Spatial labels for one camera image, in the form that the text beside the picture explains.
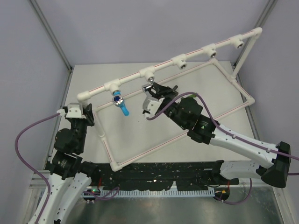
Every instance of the metal frame bar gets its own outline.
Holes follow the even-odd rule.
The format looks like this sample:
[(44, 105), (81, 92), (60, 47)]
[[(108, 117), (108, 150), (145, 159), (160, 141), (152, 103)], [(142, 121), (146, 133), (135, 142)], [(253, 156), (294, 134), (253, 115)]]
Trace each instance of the metal frame bar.
[[(273, 8), (275, 7), (276, 3), (278, 2), (278, 0), (268, 0), (265, 8), (263, 9), (261, 15), (259, 16), (258, 20), (256, 21), (256, 24), (253, 28), (257, 28), (257, 27), (261, 27), (263, 28), (264, 24), (266, 23), (269, 15), (271, 14)], [(236, 62), (234, 64), (237, 64), (239, 63), (241, 57), (243, 56), (244, 54), (244, 51), (247, 47), (247, 45), (249, 44), (249, 41), (247, 41), (245, 43), (245, 46), (243, 47), (243, 49), (241, 50)]]
[[(237, 75), (237, 81), (240, 84), (240, 86), (243, 87), (242, 80), (240, 78), (240, 74)], [(252, 117), (250, 106), (245, 107), (247, 117), (249, 119), (250, 127), (253, 133), (253, 136), (257, 140), (260, 139), (260, 135), (258, 133), (258, 130), (256, 128), (256, 123)], [(294, 203), (292, 201), (292, 198), (290, 197), (288, 189), (280, 189), (273, 187), (273, 192), (276, 198), (276, 201), (278, 203), (278, 207), (281, 213), (281, 216), (283, 218), (283, 221), (285, 224), (296, 224), (299, 223), (298, 214), (296, 211), (296, 207), (294, 206)]]
[(44, 16), (41, 8), (39, 7), (38, 3), (36, 0), (27, 0), (29, 4), (31, 5), (33, 11), (36, 13), (37, 18), (41, 22), (43, 28), (45, 29), (46, 33), (48, 34), (49, 38), (51, 39), (54, 47), (58, 51), (58, 54), (60, 55), (61, 59), (63, 60), (66, 68), (70, 72), (72, 70), (72, 65), (70, 64), (69, 60), (67, 59), (64, 51), (62, 50), (56, 36), (53, 33), (52, 28), (50, 27), (46, 17)]
[[(72, 69), (70, 71), (70, 73), (68, 75), (68, 78), (66, 80), (66, 83), (65, 83), (65, 86), (64, 86), (64, 93), (63, 93), (59, 108), (61, 108), (65, 105), (67, 93), (68, 93), (69, 87), (71, 85), (71, 78), (72, 78), (72, 75), (73, 75), (73, 71), (74, 71), (74, 69)], [(54, 143), (55, 143), (54, 138), (55, 138), (56, 133), (58, 132), (59, 125), (60, 125), (60, 120), (61, 120), (61, 116), (58, 116), (56, 118), (56, 121), (55, 121), (54, 130), (53, 130), (53, 133), (52, 133), (52, 136), (51, 136), (51, 141), (50, 141), (50, 144), (49, 144), (49, 147), (48, 147), (47, 157), (45, 158), (44, 163), (43, 163), (44, 167), (46, 166), (47, 161), (51, 160), (51, 155), (53, 153)]]

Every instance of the gray wall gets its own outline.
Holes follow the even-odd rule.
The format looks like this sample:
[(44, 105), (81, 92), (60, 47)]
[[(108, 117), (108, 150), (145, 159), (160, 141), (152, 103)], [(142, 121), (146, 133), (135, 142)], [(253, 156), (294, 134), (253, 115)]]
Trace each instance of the gray wall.
[[(32, 172), (17, 158), (14, 139), (29, 124), (56, 112), (67, 70), (26, 0), (0, 7), (0, 220), (19, 223)], [(21, 138), (21, 154), (41, 169), (54, 120)]]
[(74, 65), (166, 61), (251, 30), (268, 0), (37, 1)]
[[(252, 111), (264, 141), (291, 145), (299, 156), (299, 1), (279, 0), (241, 70), (245, 89), (256, 99)], [(292, 160), (292, 172), (299, 161)], [(287, 187), (298, 211), (299, 177), (289, 177)]]

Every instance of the pipe fitting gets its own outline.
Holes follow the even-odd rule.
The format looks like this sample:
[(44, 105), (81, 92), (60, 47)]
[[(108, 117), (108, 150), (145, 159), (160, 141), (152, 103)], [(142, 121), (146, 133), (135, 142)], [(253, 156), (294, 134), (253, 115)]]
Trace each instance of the pipe fitting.
[(119, 171), (120, 169), (122, 169), (122, 165), (113, 161), (110, 163), (111, 169), (113, 172)]
[(261, 27), (257, 27), (257, 28), (254, 28), (252, 31), (254, 31), (254, 34), (255, 34), (253, 37), (257, 39), (262, 34), (263, 29)]
[(244, 45), (244, 42), (242, 41), (242, 35), (233, 36), (230, 38), (230, 41), (236, 49), (240, 49)]
[(206, 45), (202, 48), (202, 50), (204, 51), (204, 53), (206, 53), (210, 58), (214, 58), (217, 54), (216, 51), (216, 44), (212, 43), (209, 45)]
[(187, 67), (187, 56), (185, 54), (178, 55), (176, 57), (173, 57), (172, 59), (172, 64), (177, 65), (179, 69), (184, 69)]
[(116, 91), (119, 91), (120, 86), (121, 86), (121, 81), (119, 79), (115, 79), (113, 81), (104, 84), (105, 91), (110, 91), (111, 94), (113, 94)]
[(140, 73), (140, 77), (144, 77), (147, 82), (150, 82), (150, 78), (153, 78), (153, 79), (155, 78), (155, 75), (154, 75), (155, 67), (150, 66), (145, 69), (140, 69), (139, 73)]
[(91, 97), (92, 96), (91, 96), (90, 92), (89, 91), (85, 91), (85, 92), (79, 93), (77, 95), (77, 101), (83, 102), (83, 101), (86, 101), (86, 100), (90, 99)]

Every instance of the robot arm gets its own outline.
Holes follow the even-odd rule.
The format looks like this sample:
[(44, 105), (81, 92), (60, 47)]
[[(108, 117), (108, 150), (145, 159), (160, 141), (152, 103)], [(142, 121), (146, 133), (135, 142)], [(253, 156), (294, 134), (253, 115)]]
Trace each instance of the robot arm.
[(64, 107), (65, 118), (71, 123), (71, 128), (64, 128), (55, 136), (54, 148), (57, 150), (49, 165), (49, 183), (51, 194), (46, 206), (47, 189), (28, 224), (35, 224), (36, 218), (43, 209), (39, 224), (64, 224), (92, 179), (99, 179), (98, 166), (91, 162), (82, 162), (85, 136), (88, 126), (93, 126), (92, 105), (83, 108), (80, 104), (69, 104)]
[[(151, 120), (150, 117), (166, 108), (166, 105), (178, 95), (176, 89), (177, 86), (170, 88), (157, 83), (143, 86), (143, 91), (147, 95), (143, 103), (144, 116)], [(203, 107), (191, 96), (181, 98), (179, 103), (172, 103), (163, 113), (183, 130), (188, 130), (187, 135), (192, 140), (220, 146), (252, 159), (252, 161), (220, 162), (219, 174), (222, 177), (228, 180), (261, 178), (274, 187), (286, 186), (290, 159), (275, 152), (290, 154), (289, 144), (280, 142), (275, 145), (251, 139), (230, 130), (218, 121), (215, 121), (218, 126), (216, 127), (209, 117), (201, 114), (202, 110)], [(267, 151), (260, 149), (259, 146), (267, 148)]]

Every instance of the white table surface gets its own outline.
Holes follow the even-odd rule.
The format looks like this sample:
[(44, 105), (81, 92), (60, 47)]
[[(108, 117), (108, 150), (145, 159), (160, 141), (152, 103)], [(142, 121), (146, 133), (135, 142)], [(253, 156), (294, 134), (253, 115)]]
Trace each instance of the white table surface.
[[(121, 78), (137, 72), (139, 69), (157, 63), (124, 63), (124, 64), (94, 64), (76, 65), (71, 78), (66, 103), (77, 102), (78, 93), (91, 90), (110, 80)], [(188, 63), (188, 68), (198, 65), (199, 62)], [(229, 72), (232, 72), (230, 62), (220, 62)], [(155, 81), (180, 73), (176, 66), (171, 66), (155, 73)], [(146, 84), (144, 78), (134, 80), (121, 86), (122, 95), (134, 92)], [(206, 101), (214, 117), (242, 104), (241, 95), (232, 86), (223, 74), (214, 66), (208, 65), (183, 77), (170, 81), (164, 85), (173, 87), (178, 85), (177, 91), (184, 93), (196, 91)], [(126, 100), (130, 112), (125, 117), (117, 107), (110, 106), (98, 112), (105, 129), (107, 139), (114, 158), (123, 162), (132, 156), (142, 153), (158, 144), (161, 144), (184, 131), (165, 115), (154, 121), (147, 121), (142, 115), (142, 103), (145, 94), (141, 93)], [(105, 104), (112, 100), (110, 92), (101, 93), (89, 100), (93, 107)], [(241, 109), (219, 120), (225, 126), (249, 137), (253, 137), (245, 109)], [(59, 129), (70, 128), (70, 123), (61, 119)], [(84, 153), (80, 156), (85, 161), (109, 162), (102, 142), (97, 137), (94, 127), (88, 127)], [(136, 162), (187, 162), (187, 161), (215, 161), (215, 160), (248, 160), (239, 154), (227, 149), (212, 145), (199, 144), (185, 137), (165, 148)]]

